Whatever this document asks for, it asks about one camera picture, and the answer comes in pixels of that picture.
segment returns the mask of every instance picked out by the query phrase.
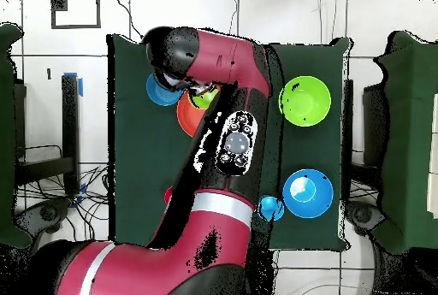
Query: blue ball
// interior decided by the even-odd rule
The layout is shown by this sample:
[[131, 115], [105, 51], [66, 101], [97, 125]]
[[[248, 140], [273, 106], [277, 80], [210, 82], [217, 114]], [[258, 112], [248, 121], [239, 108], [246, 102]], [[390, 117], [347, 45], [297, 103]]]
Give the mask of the blue ball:
[[274, 221], [280, 220], [284, 214], [283, 202], [272, 196], [263, 196], [258, 204], [258, 214], [265, 220], [270, 221], [272, 216]]

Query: red robot arm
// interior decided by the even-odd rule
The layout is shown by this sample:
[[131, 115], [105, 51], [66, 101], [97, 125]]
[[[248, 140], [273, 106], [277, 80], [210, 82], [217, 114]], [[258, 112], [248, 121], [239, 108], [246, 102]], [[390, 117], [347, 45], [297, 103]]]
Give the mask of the red robot arm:
[[190, 27], [159, 27], [142, 43], [163, 87], [222, 87], [161, 224], [146, 247], [55, 242], [37, 253], [31, 270], [47, 271], [47, 260], [57, 260], [49, 295], [240, 295], [270, 92], [263, 47]]

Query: red ball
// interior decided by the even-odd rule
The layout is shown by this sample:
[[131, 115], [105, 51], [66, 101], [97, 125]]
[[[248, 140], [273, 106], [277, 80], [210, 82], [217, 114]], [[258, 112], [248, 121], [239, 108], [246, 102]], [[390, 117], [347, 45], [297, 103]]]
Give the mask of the red ball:
[[172, 195], [172, 187], [169, 187], [166, 192], [164, 193], [164, 203], [166, 204], [166, 206], [169, 203], [170, 200], [170, 196]]

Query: white floor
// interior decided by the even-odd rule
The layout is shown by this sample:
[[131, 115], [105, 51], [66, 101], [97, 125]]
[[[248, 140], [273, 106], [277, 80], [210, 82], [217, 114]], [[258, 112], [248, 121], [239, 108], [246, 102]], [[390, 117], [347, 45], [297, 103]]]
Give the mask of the white floor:
[[[131, 10], [133, 24], [145, 34], [156, 26], [211, 27], [236, 33], [234, 0], [120, 0]], [[178, 1], [180, 8], [175, 8]], [[383, 53], [388, 35], [407, 29], [428, 41], [438, 38], [437, 0], [240, 0], [239, 34], [261, 43], [328, 44], [347, 35], [354, 41], [349, 75], [354, 80], [353, 149], [363, 150], [361, 91], [382, 80], [382, 72], [371, 60]], [[62, 24], [94, 23], [93, 0], [68, 0], [68, 11], [57, 12]], [[61, 75], [78, 74], [84, 81], [80, 97], [80, 161], [86, 172], [104, 167], [107, 151], [107, 46], [106, 33], [123, 34], [134, 41], [139, 35], [130, 27], [126, 10], [117, 0], [101, 0], [100, 29], [52, 30], [50, 0], [0, 0], [0, 22], [23, 27], [25, 36], [12, 46], [18, 77], [27, 85], [27, 146], [62, 145]], [[48, 80], [47, 68], [51, 71]], [[56, 157], [56, 149], [33, 150], [28, 160]], [[353, 160], [361, 162], [361, 154]], [[44, 181], [43, 186], [54, 186]], [[105, 194], [100, 180], [92, 190]], [[35, 203], [19, 198], [18, 209]], [[101, 206], [96, 214], [107, 217]], [[76, 238], [85, 237], [83, 221], [72, 209], [69, 216]], [[93, 220], [97, 239], [106, 239], [106, 221]], [[353, 232], [345, 222], [351, 244], [342, 253], [325, 251], [281, 251], [275, 295], [368, 295], [373, 282], [373, 253], [369, 240]], [[44, 242], [73, 239], [68, 222], [62, 230], [46, 235]]]

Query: dark green cloth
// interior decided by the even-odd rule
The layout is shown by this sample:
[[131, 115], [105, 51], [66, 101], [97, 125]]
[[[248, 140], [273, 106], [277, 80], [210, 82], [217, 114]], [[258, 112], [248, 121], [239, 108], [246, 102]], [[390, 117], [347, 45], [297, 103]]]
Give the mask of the dark green cloth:
[[0, 244], [28, 247], [31, 237], [12, 221], [15, 207], [15, 103], [14, 69], [10, 45], [22, 37], [21, 30], [9, 23], [0, 24]]
[[[172, 186], [184, 162], [191, 139], [176, 119], [176, 106], [155, 105], [145, 83], [152, 72], [144, 46], [113, 36], [115, 46], [115, 238], [143, 245], [154, 234], [163, 215], [163, 195]], [[334, 202], [321, 217], [303, 220], [288, 210], [275, 223], [272, 248], [341, 251], [338, 238], [340, 192], [340, 117], [343, 54], [349, 39], [333, 46], [274, 44], [286, 82], [300, 75], [322, 80], [332, 94], [332, 106], [323, 122], [301, 128], [284, 123], [280, 183], [278, 144], [282, 116], [278, 94], [283, 87], [279, 67], [269, 59], [274, 93], [269, 101], [266, 151], [261, 194], [281, 195], [282, 185], [294, 171], [314, 168], [324, 172], [334, 186]], [[261, 227], [255, 215], [254, 227]]]
[[438, 220], [427, 211], [438, 44], [397, 32], [388, 47], [378, 59], [390, 121], [382, 165], [382, 209], [388, 218], [373, 234], [392, 254], [412, 247], [438, 249]]
[[[340, 204], [340, 119], [342, 113], [343, 55], [350, 45], [348, 38], [337, 40], [331, 46], [282, 45], [273, 47], [281, 62], [284, 83], [297, 76], [314, 76], [326, 84], [330, 90], [331, 107], [323, 121], [314, 127], [296, 127], [284, 120], [282, 132], [282, 154], [280, 186], [276, 187], [274, 171], [278, 155], [278, 126], [283, 120], [278, 108], [278, 97], [283, 84], [274, 63], [269, 62], [273, 80], [273, 97], [269, 102], [268, 132], [263, 160], [263, 176], [260, 195], [269, 194], [281, 197], [282, 187], [287, 178], [297, 170], [317, 169], [332, 182], [334, 200], [323, 215], [315, 219], [302, 219], [286, 210], [283, 217], [274, 223], [270, 241], [271, 248], [313, 249], [342, 251], [346, 243], [338, 237]], [[258, 215], [254, 216], [253, 228], [260, 224]]]

